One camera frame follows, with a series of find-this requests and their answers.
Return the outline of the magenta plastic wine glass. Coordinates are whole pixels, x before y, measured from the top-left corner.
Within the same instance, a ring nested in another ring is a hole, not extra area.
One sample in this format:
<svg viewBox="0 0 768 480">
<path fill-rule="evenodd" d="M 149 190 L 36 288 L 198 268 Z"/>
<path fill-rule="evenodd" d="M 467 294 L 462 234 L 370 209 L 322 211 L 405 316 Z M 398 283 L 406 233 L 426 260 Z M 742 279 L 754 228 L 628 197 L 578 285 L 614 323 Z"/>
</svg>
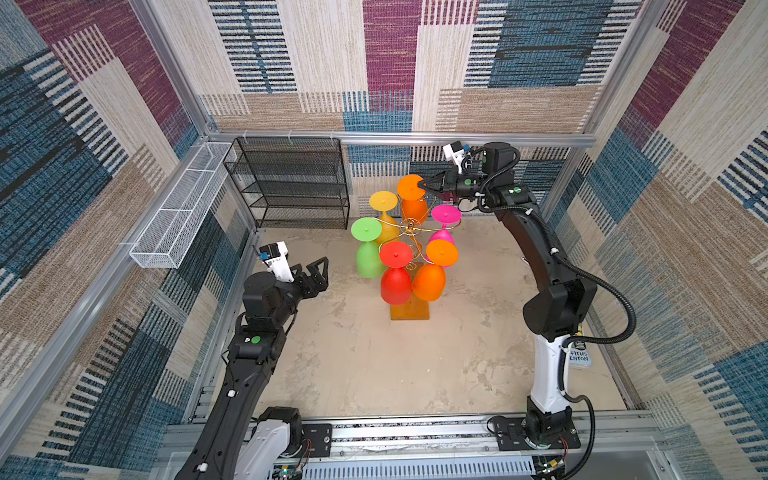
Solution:
<svg viewBox="0 0 768 480">
<path fill-rule="evenodd" d="M 431 217 L 440 224 L 440 228 L 431 235 L 429 241 L 444 240 L 454 244 L 451 229 L 461 223 L 462 212 L 454 205 L 443 204 L 432 209 Z"/>
</svg>

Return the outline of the dark orange plastic wine glass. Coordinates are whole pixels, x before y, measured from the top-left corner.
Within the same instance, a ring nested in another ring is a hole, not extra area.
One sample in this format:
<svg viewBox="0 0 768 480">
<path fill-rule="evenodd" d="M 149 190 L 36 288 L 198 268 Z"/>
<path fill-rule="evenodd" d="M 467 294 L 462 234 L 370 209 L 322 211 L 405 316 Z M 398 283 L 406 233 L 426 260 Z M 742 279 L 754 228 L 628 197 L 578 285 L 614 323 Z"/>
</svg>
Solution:
<svg viewBox="0 0 768 480">
<path fill-rule="evenodd" d="M 422 180 L 420 175 L 410 174 L 403 177 L 397 185 L 401 216 L 403 219 L 412 220 L 417 225 L 422 224 L 428 215 L 426 192 L 419 186 Z"/>
</svg>

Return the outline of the light orange plastic wine glass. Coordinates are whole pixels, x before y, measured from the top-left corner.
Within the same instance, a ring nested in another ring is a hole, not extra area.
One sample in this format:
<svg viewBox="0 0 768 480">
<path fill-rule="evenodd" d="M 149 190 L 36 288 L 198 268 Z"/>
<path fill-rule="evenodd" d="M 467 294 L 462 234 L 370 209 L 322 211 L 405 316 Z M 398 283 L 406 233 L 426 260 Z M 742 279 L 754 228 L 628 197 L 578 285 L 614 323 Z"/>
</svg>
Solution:
<svg viewBox="0 0 768 480">
<path fill-rule="evenodd" d="M 459 259 L 457 247 L 447 240 L 430 241 L 426 247 L 428 263 L 423 265 L 413 281 L 413 293 L 421 300 L 433 302 L 439 299 L 446 286 L 445 269 Z"/>
</svg>

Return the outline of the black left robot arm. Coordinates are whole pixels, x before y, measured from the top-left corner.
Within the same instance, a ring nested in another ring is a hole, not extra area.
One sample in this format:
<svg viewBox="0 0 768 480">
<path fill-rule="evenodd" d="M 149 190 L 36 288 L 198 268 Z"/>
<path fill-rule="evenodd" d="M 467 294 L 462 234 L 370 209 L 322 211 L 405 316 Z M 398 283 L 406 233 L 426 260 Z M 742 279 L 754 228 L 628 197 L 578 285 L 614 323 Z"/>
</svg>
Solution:
<svg viewBox="0 0 768 480">
<path fill-rule="evenodd" d="M 284 349 L 299 303 L 327 290 L 329 260 L 291 266 L 291 282 L 261 271 L 244 283 L 245 307 L 225 356 L 222 388 L 178 479 L 267 479 L 283 454 L 302 447 L 298 410 L 278 407 L 250 426 Z"/>
</svg>

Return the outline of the yellow plastic wine glass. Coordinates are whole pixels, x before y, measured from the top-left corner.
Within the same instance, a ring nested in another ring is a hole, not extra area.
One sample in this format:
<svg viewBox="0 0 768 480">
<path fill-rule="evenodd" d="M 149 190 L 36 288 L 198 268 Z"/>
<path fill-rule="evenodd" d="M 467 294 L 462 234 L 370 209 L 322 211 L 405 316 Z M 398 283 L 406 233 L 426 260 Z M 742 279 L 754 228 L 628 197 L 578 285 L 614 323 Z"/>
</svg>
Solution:
<svg viewBox="0 0 768 480">
<path fill-rule="evenodd" d="M 369 205 L 380 213 L 378 220 L 382 231 L 376 243 L 381 245 L 396 239 L 400 235 L 400 228 L 389 212 L 398 206 L 398 197 L 389 191 L 379 191 L 370 197 Z"/>
</svg>

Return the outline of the green plastic wine glass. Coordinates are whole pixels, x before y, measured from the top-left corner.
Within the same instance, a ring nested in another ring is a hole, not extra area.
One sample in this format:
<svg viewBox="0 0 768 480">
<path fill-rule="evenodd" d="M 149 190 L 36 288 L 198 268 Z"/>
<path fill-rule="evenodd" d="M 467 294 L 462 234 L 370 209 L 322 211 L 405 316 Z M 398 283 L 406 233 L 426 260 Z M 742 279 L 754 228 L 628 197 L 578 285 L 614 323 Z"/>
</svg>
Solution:
<svg viewBox="0 0 768 480">
<path fill-rule="evenodd" d="M 383 229 L 376 218 L 360 218 L 351 227 L 352 236 L 360 242 L 356 252 L 357 272 L 368 279 L 380 277 L 386 270 L 379 256 L 379 245 L 376 240 Z"/>
</svg>

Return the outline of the red plastic wine glass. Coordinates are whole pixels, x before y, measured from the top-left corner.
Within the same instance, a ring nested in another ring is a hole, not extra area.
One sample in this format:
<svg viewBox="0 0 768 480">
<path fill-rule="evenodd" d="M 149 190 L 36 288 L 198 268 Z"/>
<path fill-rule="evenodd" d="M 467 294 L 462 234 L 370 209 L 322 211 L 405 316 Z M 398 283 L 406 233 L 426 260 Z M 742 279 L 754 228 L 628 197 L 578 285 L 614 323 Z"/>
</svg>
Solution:
<svg viewBox="0 0 768 480">
<path fill-rule="evenodd" d="M 406 270 L 413 259 L 411 249 L 403 242 L 392 241 L 381 247 L 379 257 L 386 266 L 380 282 L 382 299 L 389 305 L 406 303 L 412 292 L 412 281 Z"/>
</svg>

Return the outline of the black mesh shelf rack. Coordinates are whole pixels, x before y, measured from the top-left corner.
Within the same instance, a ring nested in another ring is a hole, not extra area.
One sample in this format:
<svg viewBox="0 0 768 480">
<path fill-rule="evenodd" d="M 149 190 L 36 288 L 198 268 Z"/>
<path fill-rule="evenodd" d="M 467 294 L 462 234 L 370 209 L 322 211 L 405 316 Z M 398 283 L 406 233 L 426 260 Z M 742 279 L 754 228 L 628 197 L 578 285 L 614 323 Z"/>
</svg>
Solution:
<svg viewBox="0 0 768 480">
<path fill-rule="evenodd" d="M 350 195 L 339 140 L 238 137 L 223 164 L 256 227 L 348 227 Z"/>
</svg>

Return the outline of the treehouse paperback book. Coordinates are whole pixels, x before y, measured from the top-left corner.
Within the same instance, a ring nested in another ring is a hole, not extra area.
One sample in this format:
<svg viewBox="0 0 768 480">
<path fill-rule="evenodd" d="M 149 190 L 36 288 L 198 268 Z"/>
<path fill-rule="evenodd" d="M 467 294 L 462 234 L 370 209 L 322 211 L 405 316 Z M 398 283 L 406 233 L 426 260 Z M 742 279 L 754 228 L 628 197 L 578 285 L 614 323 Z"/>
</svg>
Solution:
<svg viewBox="0 0 768 480">
<path fill-rule="evenodd" d="M 568 362 L 573 368 L 590 368 L 593 364 L 592 356 L 586 348 L 571 348 Z"/>
</svg>

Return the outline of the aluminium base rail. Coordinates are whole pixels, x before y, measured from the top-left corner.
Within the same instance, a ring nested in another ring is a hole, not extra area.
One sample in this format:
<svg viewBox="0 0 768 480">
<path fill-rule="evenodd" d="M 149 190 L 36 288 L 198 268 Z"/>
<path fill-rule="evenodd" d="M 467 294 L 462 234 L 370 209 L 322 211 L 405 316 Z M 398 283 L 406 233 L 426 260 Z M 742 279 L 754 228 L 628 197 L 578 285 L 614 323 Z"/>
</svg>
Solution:
<svg viewBox="0 0 768 480">
<path fill-rule="evenodd" d="M 169 427 L 151 473 L 178 479 L 205 424 Z M 330 428 L 327 457 L 307 458 L 303 427 Z M 301 419 L 302 447 L 267 479 L 679 479 L 646 411 L 576 412 L 546 447 L 520 414 Z"/>
</svg>

